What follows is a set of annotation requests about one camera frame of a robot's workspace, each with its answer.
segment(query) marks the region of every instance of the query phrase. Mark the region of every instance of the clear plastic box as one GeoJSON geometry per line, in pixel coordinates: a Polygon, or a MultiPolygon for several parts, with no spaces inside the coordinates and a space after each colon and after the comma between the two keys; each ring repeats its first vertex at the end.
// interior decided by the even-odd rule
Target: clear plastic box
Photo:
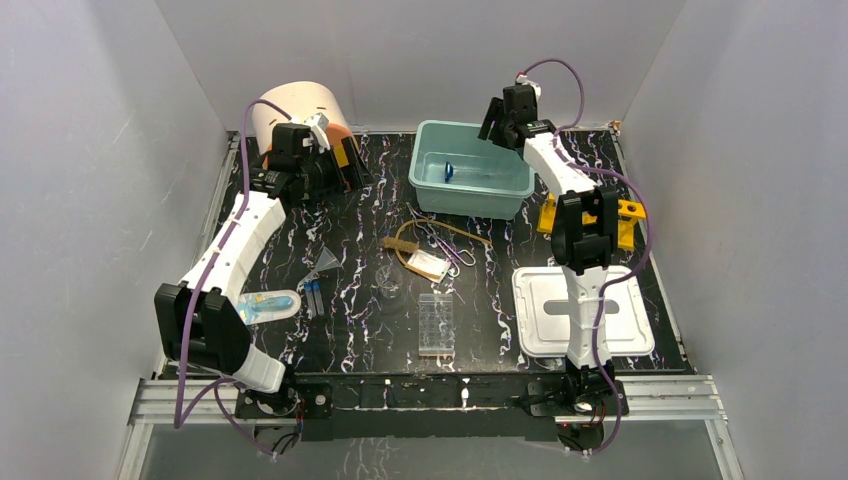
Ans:
{"type": "Polygon", "coordinates": [[[420,294],[418,296],[418,355],[453,356],[455,343],[453,294],[420,294]]]}

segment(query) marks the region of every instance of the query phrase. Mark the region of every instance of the wire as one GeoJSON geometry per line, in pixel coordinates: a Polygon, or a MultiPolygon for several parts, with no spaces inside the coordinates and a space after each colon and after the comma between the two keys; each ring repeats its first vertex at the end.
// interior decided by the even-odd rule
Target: wire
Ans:
{"type": "MultiPolygon", "coordinates": [[[[241,151],[241,164],[242,164],[242,185],[243,185],[243,195],[244,199],[242,200],[241,205],[239,206],[238,211],[236,211],[235,222],[228,222],[227,229],[224,231],[223,235],[221,235],[221,240],[218,242],[217,249],[220,251],[224,248],[229,240],[230,236],[233,234],[236,225],[238,225],[237,221],[241,219],[241,216],[244,214],[245,210],[247,210],[248,200],[250,199],[250,166],[249,161],[247,159],[247,137],[245,136],[245,132],[247,131],[247,116],[250,113],[251,109],[254,105],[267,105],[281,115],[291,120],[291,115],[286,113],[280,107],[274,105],[273,103],[264,100],[257,99],[252,102],[245,108],[244,114],[241,119],[241,130],[239,131],[239,142],[240,142],[240,151],[241,151]]],[[[177,380],[177,402],[174,409],[174,428],[180,428],[185,423],[188,415],[191,413],[191,410],[200,401],[200,398],[209,392],[209,389],[215,390],[215,400],[218,402],[218,407],[221,409],[221,412],[227,417],[227,420],[238,429],[238,431],[252,443],[254,443],[259,449],[267,453],[268,455],[273,455],[267,447],[256,442],[251,436],[242,429],[232,415],[224,408],[223,403],[220,401],[220,397],[218,395],[218,387],[224,383],[233,383],[235,380],[233,379],[223,379],[219,378],[215,380],[211,384],[207,385],[203,388],[203,390],[198,393],[198,395],[191,401],[189,404],[189,408],[186,409],[185,412],[182,411],[183,401],[185,399],[185,384],[186,384],[186,370],[188,367],[188,347],[189,347],[189,339],[191,338],[191,324],[192,317],[194,316],[194,311],[197,308],[197,301],[200,298],[200,292],[203,289],[203,284],[206,282],[206,279],[209,277],[209,273],[215,266],[216,260],[218,260],[219,252],[214,252],[212,256],[209,258],[209,262],[206,264],[206,267],[203,269],[203,272],[200,274],[200,278],[197,280],[197,285],[195,285],[194,290],[191,292],[191,297],[189,298],[188,308],[186,309],[186,316],[183,321],[183,335],[182,342],[180,342],[180,364],[178,370],[178,380],[177,380]]]]}
{"type": "Polygon", "coordinates": [[[271,154],[271,150],[265,150],[265,152],[260,153],[250,162],[250,168],[258,168],[265,163],[265,157],[271,154]]]}
{"type": "Polygon", "coordinates": [[[600,410],[601,410],[601,416],[598,418],[598,423],[596,423],[595,426],[600,426],[600,425],[604,424],[604,419],[607,418],[607,404],[602,403],[600,410]]]}
{"type": "Polygon", "coordinates": [[[218,403],[218,408],[220,408],[220,409],[221,409],[221,413],[223,413],[223,414],[224,414],[224,417],[226,417],[227,421],[228,421],[228,422],[230,422],[230,425],[232,425],[232,426],[233,426],[233,428],[235,428],[236,430],[238,430],[238,432],[241,434],[241,436],[242,436],[242,437],[244,437],[244,438],[245,438],[245,440],[247,440],[248,442],[250,442],[250,443],[252,443],[252,444],[256,445],[256,448],[258,448],[258,449],[259,449],[259,451],[261,451],[261,452],[262,452],[262,453],[264,453],[265,455],[269,455],[269,456],[273,457],[273,456],[274,456],[274,451],[273,451],[273,450],[271,450],[270,448],[266,447],[265,445],[263,445],[263,444],[259,443],[259,440],[255,439],[255,438],[253,437],[253,435],[251,435],[250,433],[248,433],[248,432],[247,432],[247,430],[245,430],[244,428],[242,428],[242,427],[241,427],[241,425],[239,425],[239,424],[238,424],[238,422],[236,421],[235,417],[233,417],[233,414],[232,414],[232,413],[230,413],[230,412],[227,410],[227,407],[225,407],[225,406],[224,406],[224,402],[222,402],[222,401],[221,401],[221,396],[218,394],[218,387],[219,387],[219,386],[220,386],[220,384],[215,385],[215,389],[214,389],[214,392],[215,392],[215,402],[217,402],[217,403],[218,403]]]}
{"type": "Polygon", "coordinates": [[[557,390],[551,390],[550,392],[548,392],[544,395],[536,396],[536,398],[533,398],[532,400],[528,399],[527,400],[527,406],[529,407],[529,406],[532,406],[532,405],[538,405],[540,403],[545,403],[545,402],[548,401],[549,398],[553,397],[557,393],[558,393],[557,390]]]}
{"type": "Polygon", "coordinates": [[[563,146],[562,146],[562,143],[560,142],[559,134],[554,135],[553,144],[554,144],[553,145],[554,151],[557,153],[557,156],[559,156],[559,158],[563,162],[568,164],[571,168],[580,170],[581,172],[584,172],[584,173],[594,173],[594,174],[597,174],[597,175],[613,177],[616,180],[622,182],[624,185],[627,186],[627,188],[630,189],[630,191],[633,192],[633,196],[636,197],[636,201],[638,201],[639,203],[642,204],[642,207],[645,209],[645,213],[646,213],[646,215],[645,215],[645,251],[642,253],[642,256],[639,258],[639,262],[636,263],[636,266],[633,267],[633,269],[630,271],[630,273],[628,273],[624,276],[618,277],[618,278],[614,278],[612,280],[608,280],[607,282],[605,282],[601,286],[600,291],[598,292],[598,297],[599,297],[599,299],[598,299],[598,312],[597,312],[597,314],[595,314],[595,321],[592,324],[592,356],[595,359],[595,363],[599,367],[598,370],[601,372],[601,376],[604,377],[604,380],[606,380],[607,385],[609,385],[610,388],[612,389],[612,394],[613,394],[613,397],[615,399],[616,412],[615,412],[615,426],[612,429],[612,433],[610,433],[609,438],[607,438],[604,441],[604,443],[601,444],[601,446],[592,450],[592,453],[596,454],[596,453],[600,453],[600,452],[604,451],[607,447],[609,447],[609,445],[613,442],[613,440],[615,440],[616,435],[618,435],[618,430],[621,427],[621,408],[622,408],[621,397],[619,396],[619,393],[618,393],[618,387],[615,386],[615,382],[612,380],[612,378],[610,378],[609,374],[607,374],[606,369],[604,369],[602,367],[601,356],[600,356],[600,353],[598,352],[598,327],[600,327],[601,317],[604,314],[604,293],[606,293],[607,288],[609,288],[609,287],[611,287],[611,286],[613,286],[617,283],[626,282],[626,281],[630,280],[631,278],[635,277],[636,275],[638,275],[639,272],[641,272],[642,270],[645,269],[645,266],[648,263],[648,258],[650,258],[651,247],[653,246],[653,243],[654,243],[654,232],[651,230],[651,227],[650,227],[650,218],[651,217],[650,217],[650,215],[647,215],[648,205],[645,202],[645,197],[642,195],[642,192],[640,192],[639,189],[635,185],[633,185],[633,183],[631,183],[630,180],[627,179],[627,177],[625,177],[624,175],[622,175],[622,174],[620,174],[620,173],[618,173],[614,170],[608,170],[608,169],[605,169],[605,168],[594,168],[594,167],[589,167],[589,166],[578,164],[575,159],[569,158],[568,156],[566,156],[563,153],[563,146]]]}
{"type": "Polygon", "coordinates": [[[523,72],[519,72],[519,75],[527,75],[528,73],[530,73],[530,70],[533,70],[539,65],[544,65],[546,63],[558,63],[563,67],[567,68],[574,75],[574,79],[577,80],[577,89],[580,90],[580,108],[577,110],[577,118],[574,119],[574,122],[559,127],[554,133],[554,136],[559,136],[559,133],[561,131],[567,128],[576,127],[577,124],[580,123],[580,120],[583,118],[583,107],[586,105],[586,92],[583,91],[583,80],[580,79],[580,75],[577,74],[577,70],[575,70],[574,67],[569,65],[568,62],[560,58],[545,58],[539,60],[533,65],[530,65],[529,67],[525,68],[523,72]]]}
{"type": "Polygon", "coordinates": [[[294,436],[294,435],[299,435],[299,433],[298,433],[298,432],[292,432],[292,433],[287,433],[287,434],[283,435],[282,437],[280,437],[280,439],[279,439],[279,440],[277,440],[277,443],[275,443],[275,444],[274,444],[274,447],[273,447],[273,448],[271,448],[271,450],[273,450],[273,451],[275,451],[275,452],[276,452],[276,451],[277,451],[277,447],[279,447],[279,446],[280,446],[280,444],[281,444],[281,443],[283,443],[283,440],[285,440],[286,438],[292,437],[292,436],[294,436]]]}
{"type": "Polygon", "coordinates": [[[575,442],[574,439],[568,438],[565,435],[557,435],[559,437],[559,441],[563,444],[563,446],[568,447],[570,450],[582,452],[583,447],[580,446],[579,443],[575,442]]]}
{"type": "Polygon", "coordinates": [[[301,400],[298,404],[299,408],[297,413],[295,414],[295,420],[297,421],[297,431],[298,434],[303,435],[303,410],[306,405],[306,400],[301,400]]]}
{"type": "Polygon", "coordinates": [[[289,439],[289,441],[286,442],[285,445],[283,445],[283,449],[280,450],[280,455],[286,453],[286,450],[289,448],[289,446],[294,448],[294,446],[297,445],[298,440],[300,440],[300,434],[297,434],[297,435],[294,435],[293,437],[291,437],[289,439]]]}
{"type": "Polygon", "coordinates": [[[298,404],[300,404],[300,401],[301,401],[300,395],[298,395],[296,391],[294,392],[294,394],[295,394],[295,401],[294,401],[294,405],[292,405],[292,408],[290,408],[286,413],[280,413],[280,414],[271,413],[270,415],[272,415],[274,417],[288,417],[289,415],[291,415],[291,413],[293,411],[295,411],[295,409],[298,407],[298,404]]]}

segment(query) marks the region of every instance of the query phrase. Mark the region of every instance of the red wire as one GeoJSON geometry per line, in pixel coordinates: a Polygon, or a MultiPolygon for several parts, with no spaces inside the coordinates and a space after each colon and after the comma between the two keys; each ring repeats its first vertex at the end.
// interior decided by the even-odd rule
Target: red wire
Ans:
{"type": "Polygon", "coordinates": [[[297,422],[297,427],[300,432],[303,431],[303,406],[306,403],[306,400],[301,400],[298,403],[297,411],[294,414],[294,419],[297,422]]]}
{"type": "Polygon", "coordinates": [[[598,419],[598,425],[601,425],[604,422],[604,419],[607,418],[607,404],[602,404],[601,407],[601,418],[598,419]]]}

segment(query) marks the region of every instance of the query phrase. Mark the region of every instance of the yellow bracket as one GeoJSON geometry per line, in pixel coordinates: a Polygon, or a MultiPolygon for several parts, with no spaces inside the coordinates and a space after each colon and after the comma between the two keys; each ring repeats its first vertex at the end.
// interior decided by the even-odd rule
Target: yellow bracket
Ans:
{"type": "MultiPolygon", "coordinates": [[[[539,223],[536,225],[536,231],[551,233],[554,226],[554,216],[556,216],[556,199],[553,195],[548,194],[548,200],[539,211],[539,223]]],[[[645,208],[641,203],[619,200],[618,216],[621,217],[618,220],[618,246],[624,250],[633,250],[636,248],[634,240],[636,224],[646,217],[645,208]]],[[[588,213],[583,214],[583,225],[591,225],[597,220],[597,217],[588,213]]]]}
{"type": "Polygon", "coordinates": [[[347,153],[344,151],[344,145],[338,144],[333,147],[333,155],[336,157],[336,163],[339,165],[339,168],[350,165],[350,161],[347,159],[347,153]]]}

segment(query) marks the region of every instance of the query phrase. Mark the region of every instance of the teal plastic tub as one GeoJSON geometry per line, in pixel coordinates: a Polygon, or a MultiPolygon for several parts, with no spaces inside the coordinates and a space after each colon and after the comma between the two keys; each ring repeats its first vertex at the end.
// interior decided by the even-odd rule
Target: teal plastic tub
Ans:
{"type": "Polygon", "coordinates": [[[533,193],[536,173],[516,152],[480,140],[479,124],[418,125],[409,183],[426,212],[512,220],[533,193]],[[445,181],[450,162],[453,176],[445,181]]]}

